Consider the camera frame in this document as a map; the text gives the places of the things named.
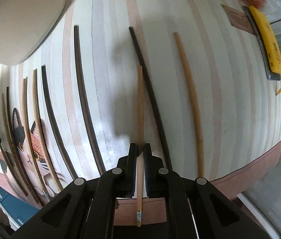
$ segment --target curved wooden strip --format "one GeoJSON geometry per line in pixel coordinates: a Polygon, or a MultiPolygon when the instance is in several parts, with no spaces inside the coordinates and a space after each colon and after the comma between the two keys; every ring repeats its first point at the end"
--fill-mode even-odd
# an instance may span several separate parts
{"type": "Polygon", "coordinates": [[[192,107],[194,126],[195,126],[195,134],[196,134],[196,143],[197,143],[197,161],[198,161],[198,176],[204,177],[204,139],[202,133],[200,112],[199,112],[199,102],[197,97],[197,92],[195,88],[195,84],[193,81],[192,72],[188,63],[187,56],[185,54],[184,46],[180,40],[179,34],[177,32],[174,33],[174,37],[176,40],[176,45],[178,48],[178,52],[180,55],[180,60],[184,68],[185,78],[188,87],[190,105],[192,107]]]}
{"type": "Polygon", "coordinates": [[[16,176],[10,158],[8,157],[6,152],[3,150],[2,143],[0,144],[0,151],[1,151],[2,155],[3,155],[3,158],[4,158],[4,160],[5,160],[6,164],[7,164],[8,169],[10,170],[10,172],[12,174],[12,177],[16,181],[17,185],[20,187],[20,189],[23,192],[23,194],[27,197],[28,193],[27,193],[26,189],[23,187],[23,185],[20,183],[18,177],[16,176]]]}
{"type": "Polygon", "coordinates": [[[153,90],[153,85],[150,81],[147,67],[145,65],[145,60],[142,55],[141,48],[138,44],[133,27],[129,27],[129,32],[131,33],[131,37],[132,37],[134,48],[135,48],[135,51],[136,51],[136,54],[138,57],[138,61],[139,61],[140,65],[143,67],[144,82],[145,82],[145,85],[146,85],[146,88],[148,91],[150,103],[152,104],[152,109],[153,109],[153,113],[154,113],[154,117],[155,117],[155,121],[156,121],[156,125],[157,125],[157,131],[158,131],[160,142],[162,144],[162,151],[163,151],[163,154],[165,157],[166,167],[169,170],[173,170],[172,165],[171,165],[166,135],[165,135],[165,131],[164,131],[164,126],[162,124],[162,119],[160,117],[157,101],[156,101],[154,90],[153,90]]]}
{"type": "Polygon", "coordinates": [[[82,60],[81,60],[81,48],[80,48],[80,37],[79,37],[79,26],[74,26],[74,55],[75,55],[75,67],[76,67],[76,78],[77,78],[77,87],[79,90],[79,97],[81,102],[81,108],[83,113],[83,119],[85,123],[85,129],[91,145],[92,153],[95,159],[97,169],[102,175],[106,172],[105,165],[103,163],[102,155],[98,147],[93,122],[91,118],[91,113],[89,111],[86,89],[84,84],[84,76],[82,69],[82,60]]]}
{"type": "Polygon", "coordinates": [[[137,227],[141,226],[142,205],[144,195],[144,86],[143,86],[143,69],[137,67],[137,227]]]}
{"type": "Polygon", "coordinates": [[[42,189],[46,199],[48,201],[50,201],[51,197],[50,197],[49,193],[47,192],[46,185],[45,185],[42,175],[40,173],[39,166],[37,165],[37,162],[36,162],[36,159],[34,156],[33,147],[32,147],[30,129],[28,127],[27,86],[28,86],[28,78],[24,78],[23,85],[22,85],[22,121],[23,121],[24,133],[25,133],[26,140],[28,141],[27,142],[28,151],[30,152],[31,161],[32,161],[32,164],[34,165],[37,178],[39,179],[39,182],[41,184],[41,189],[42,189]]]}
{"type": "Polygon", "coordinates": [[[38,95],[37,95],[37,69],[33,70],[33,78],[32,78],[32,98],[33,98],[33,111],[34,111],[34,119],[35,119],[35,123],[36,123],[36,127],[37,127],[37,132],[39,135],[39,140],[40,140],[40,145],[46,160],[46,164],[50,170],[52,179],[54,180],[57,188],[62,191],[63,187],[60,183],[59,178],[57,177],[57,174],[55,172],[54,166],[52,164],[51,161],[51,157],[47,151],[47,147],[45,144],[45,138],[43,135],[43,129],[42,129],[42,125],[41,125],[41,117],[40,117],[40,109],[39,109],[39,102],[38,102],[38,95]]]}
{"type": "MultiPolygon", "coordinates": [[[[9,99],[9,88],[7,87],[7,108],[8,108],[8,99],[9,99]]],[[[3,123],[4,123],[4,129],[8,137],[8,144],[11,149],[11,154],[13,157],[14,162],[16,163],[16,167],[20,173],[20,176],[27,187],[28,191],[30,192],[32,198],[34,201],[38,204],[39,203],[39,196],[36,194],[36,190],[34,189],[33,185],[31,184],[31,181],[28,178],[28,175],[26,174],[26,171],[24,169],[24,166],[22,164],[21,158],[19,153],[16,151],[15,144],[12,142],[12,128],[9,129],[7,117],[6,117],[6,111],[5,111],[5,102],[4,102],[4,94],[1,95],[1,103],[2,103],[2,115],[3,115],[3,123]]]]}
{"type": "Polygon", "coordinates": [[[68,152],[65,149],[65,146],[63,144],[63,140],[54,116],[53,108],[52,108],[52,103],[51,103],[51,98],[50,98],[50,93],[49,93],[49,86],[47,84],[47,77],[46,77],[46,68],[45,66],[42,66],[42,85],[43,85],[43,93],[44,93],[44,99],[45,99],[45,104],[46,104],[46,110],[47,114],[50,119],[52,131],[55,137],[56,144],[58,145],[58,148],[60,150],[60,154],[63,158],[63,161],[68,169],[68,172],[70,173],[71,177],[73,180],[77,179],[78,176],[75,172],[75,169],[73,167],[73,164],[71,162],[70,157],[68,156],[68,152]]]}

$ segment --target blue cabinet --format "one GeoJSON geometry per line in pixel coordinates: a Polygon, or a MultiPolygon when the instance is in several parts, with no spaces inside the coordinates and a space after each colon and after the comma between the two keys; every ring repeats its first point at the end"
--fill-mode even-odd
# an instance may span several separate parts
{"type": "Polygon", "coordinates": [[[14,219],[20,226],[28,221],[39,210],[28,203],[17,199],[3,188],[0,187],[0,202],[6,212],[14,219]]]}

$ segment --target cat eye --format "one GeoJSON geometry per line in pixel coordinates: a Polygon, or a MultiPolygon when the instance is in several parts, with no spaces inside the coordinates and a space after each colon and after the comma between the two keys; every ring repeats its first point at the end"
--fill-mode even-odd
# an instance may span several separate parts
{"type": "Polygon", "coordinates": [[[24,147],[23,147],[23,144],[21,144],[21,142],[19,143],[19,148],[22,152],[24,151],[24,147]]]}
{"type": "Polygon", "coordinates": [[[39,154],[36,151],[34,151],[33,154],[34,154],[35,159],[38,161],[39,160],[39,154]]]}

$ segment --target cat ear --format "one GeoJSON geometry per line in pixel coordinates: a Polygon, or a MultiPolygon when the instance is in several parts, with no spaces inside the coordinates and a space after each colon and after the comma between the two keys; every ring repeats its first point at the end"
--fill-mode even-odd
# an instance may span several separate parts
{"type": "MultiPolygon", "coordinates": [[[[41,120],[41,126],[42,126],[43,134],[44,134],[44,135],[47,135],[46,126],[45,126],[45,123],[44,123],[43,120],[41,120]]],[[[32,124],[31,133],[32,133],[32,134],[35,134],[36,136],[38,136],[38,135],[37,135],[37,127],[36,127],[35,121],[34,121],[33,124],[32,124]]]]}
{"type": "Polygon", "coordinates": [[[31,127],[31,133],[34,133],[34,130],[36,129],[35,121],[33,121],[32,127],[31,127]]]}
{"type": "Polygon", "coordinates": [[[8,166],[7,166],[7,163],[5,162],[2,152],[0,152],[0,165],[1,165],[2,171],[7,172],[8,166]]]}
{"type": "Polygon", "coordinates": [[[21,118],[20,118],[18,110],[16,108],[14,108],[13,113],[12,113],[12,128],[16,129],[20,126],[22,126],[21,118]]]}

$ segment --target cat picture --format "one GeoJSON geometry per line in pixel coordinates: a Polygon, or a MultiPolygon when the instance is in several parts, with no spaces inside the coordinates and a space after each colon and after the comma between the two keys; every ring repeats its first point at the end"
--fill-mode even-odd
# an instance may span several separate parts
{"type": "MultiPolygon", "coordinates": [[[[32,163],[32,158],[30,155],[30,151],[28,149],[28,146],[25,144],[25,130],[24,127],[22,126],[21,118],[19,115],[19,112],[16,108],[13,109],[13,114],[12,114],[12,129],[13,129],[13,135],[15,137],[15,148],[17,148],[17,151],[20,155],[20,158],[22,160],[23,166],[25,168],[26,173],[28,174],[28,177],[37,191],[37,194],[41,198],[41,200],[46,204],[47,199],[44,196],[44,192],[42,191],[42,187],[40,184],[40,181],[38,179],[35,166],[32,163]]],[[[38,137],[37,133],[37,127],[35,121],[32,124],[31,130],[30,130],[30,139],[31,139],[31,144],[33,147],[33,152],[34,152],[34,157],[37,162],[37,165],[39,167],[40,174],[43,178],[43,181],[45,183],[47,193],[51,198],[55,197],[58,193],[59,190],[52,179],[52,175],[50,173],[50,170],[47,166],[47,163],[45,161],[44,154],[42,152],[42,148],[40,145],[40,140],[38,137]]],[[[11,159],[11,161],[14,163],[13,158],[10,153],[7,153],[8,157],[11,159]]],[[[10,173],[10,170],[7,168],[7,165],[4,161],[3,155],[0,153],[0,163],[2,170],[8,179],[8,182],[14,189],[14,191],[20,196],[21,199],[24,198],[24,194],[22,193],[21,189],[17,186],[15,183],[12,174],[10,173]]],[[[56,173],[57,177],[59,178],[63,188],[66,187],[67,183],[63,177],[62,174],[56,173]]]]}

